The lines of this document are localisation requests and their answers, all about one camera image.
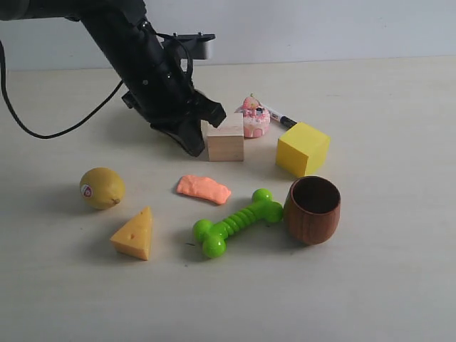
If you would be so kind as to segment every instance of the brown wooden cup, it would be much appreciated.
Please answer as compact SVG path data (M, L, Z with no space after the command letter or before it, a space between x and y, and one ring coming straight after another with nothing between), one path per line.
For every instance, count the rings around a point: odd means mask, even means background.
M318 176L306 176L290 187L284 205L289 233L305 244L321 244L331 238L341 216L337 187Z

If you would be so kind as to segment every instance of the yellow cube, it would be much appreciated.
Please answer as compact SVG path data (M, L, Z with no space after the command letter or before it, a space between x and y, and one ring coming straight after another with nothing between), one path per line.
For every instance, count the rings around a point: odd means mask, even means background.
M328 135L298 123L279 138L276 164L297 177L311 175L325 163L330 141Z

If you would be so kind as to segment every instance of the pink cake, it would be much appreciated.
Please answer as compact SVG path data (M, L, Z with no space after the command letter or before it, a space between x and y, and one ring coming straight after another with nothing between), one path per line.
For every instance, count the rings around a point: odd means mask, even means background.
M252 96L246 98L242 105L242 112L244 114L244 137L259 138L267 133L271 115L257 99Z

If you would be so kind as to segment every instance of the green dog bone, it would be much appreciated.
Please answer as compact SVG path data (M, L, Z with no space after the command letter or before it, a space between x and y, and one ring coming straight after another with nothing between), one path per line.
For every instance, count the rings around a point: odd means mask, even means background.
M220 257L227 250L225 239L241 229L265 219L270 223L282 220L284 208L272 201L272 193L267 189L258 189L252 195L252 204L239 210L218 223L201 219L193 226L193 234L202 243L203 253L213 259Z

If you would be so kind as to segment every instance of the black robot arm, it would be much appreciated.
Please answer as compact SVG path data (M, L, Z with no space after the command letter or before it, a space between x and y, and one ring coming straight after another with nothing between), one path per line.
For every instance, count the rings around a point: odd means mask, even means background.
M166 36L155 32L143 0L2 0L1 20L67 18L80 21L127 88L123 96L151 128L175 139L192 156L204 150L201 120L218 127L220 103L193 86L191 47L213 35ZM165 39L160 43L158 36ZM187 71L180 59L189 59Z

